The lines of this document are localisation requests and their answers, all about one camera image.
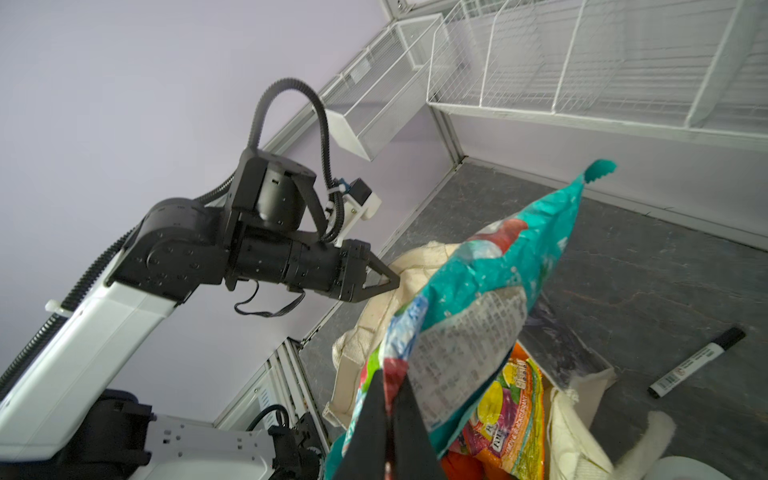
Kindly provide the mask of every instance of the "black ribbon cable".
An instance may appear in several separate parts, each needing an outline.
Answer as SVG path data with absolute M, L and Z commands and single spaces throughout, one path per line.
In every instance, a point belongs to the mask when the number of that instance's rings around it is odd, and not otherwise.
M 244 300 L 243 302 L 235 303 L 235 311 L 238 312 L 240 315 L 256 315 L 256 316 L 263 316 L 265 318 L 273 318 L 275 316 L 283 316 L 286 313 L 289 313 L 291 310 L 295 309 L 299 303 L 301 303 L 302 300 L 304 300 L 304 297 L 306 296 L 306 292 L 304 290 L 301 290 L 301 295 L 299 295 L 293 302 L 289 303 L 288 305 L 285 305 L 280 310 L 277 310 L 275 313 L 272 312 L 246 312 L 245 310 L 240 309 L 240 305 L 245 305 L 246 303 L 249 303 L 253 298 L 256 296 L 256 294 L 259 293 L 259 281 L 256 281 L 256 289 L 253 291 L 253 295 L 248 297 L 248 300 Z

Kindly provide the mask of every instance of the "nutrition label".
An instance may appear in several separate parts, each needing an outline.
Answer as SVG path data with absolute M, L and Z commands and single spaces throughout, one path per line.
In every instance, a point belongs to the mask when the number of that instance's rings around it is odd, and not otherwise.
M 525 290 L 510 286 L 421 332 L 408 377 L 428 429 L 448 420 L 496 371 L 526 316 Z

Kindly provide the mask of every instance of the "white cable tie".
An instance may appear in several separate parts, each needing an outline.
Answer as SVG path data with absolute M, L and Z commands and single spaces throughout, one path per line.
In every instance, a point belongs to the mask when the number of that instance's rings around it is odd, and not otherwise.
M 345 184 L 339 184 L 333 188 L 328 189 L 329 194 L 334 194 L 336 192 L 345 193 L 346 192 L 346 185 Z
M 70 318 L 72 316 L 72 312 L 61 308 L 61 304 L 57 300 L 49 300 L 45 304 L 45 311 L 48 313 L 55 313 L 57 315 L 64 316 L 66 318 Z

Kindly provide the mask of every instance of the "teal snack bag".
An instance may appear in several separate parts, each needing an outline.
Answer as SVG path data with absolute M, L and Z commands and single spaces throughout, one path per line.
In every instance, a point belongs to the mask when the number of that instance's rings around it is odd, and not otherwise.
M 615 167 L 595 161 L 567 187 L 483 228 L 395 313 L 362 370 L 344 452 L 371 378 L 382 369 L 388 414 L 407 373 L 432 446 L 442 456 L 509 357 L 568 245 L 584 185 Z

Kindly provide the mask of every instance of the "gray floor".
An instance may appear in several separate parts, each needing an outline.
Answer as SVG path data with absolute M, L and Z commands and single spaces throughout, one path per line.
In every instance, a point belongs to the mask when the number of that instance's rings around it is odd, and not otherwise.
M 549 191 L 465 164 L 385 260 L 430 240 L 461 242 Z M 559 318 L 619 372 L 591 428 L 611 459 L 637 441 L 657 409 L 677 423 L 667 455 L 696 458 L 733 480 L 768 478 L 768 253 L 584 200 L 545 292 Z M 342 306 L 300 353 L 321 408 L 336 374 L 331 345 L 362 308 Z M 664 398 L 646 393 L 734 324 L 746 339 Z

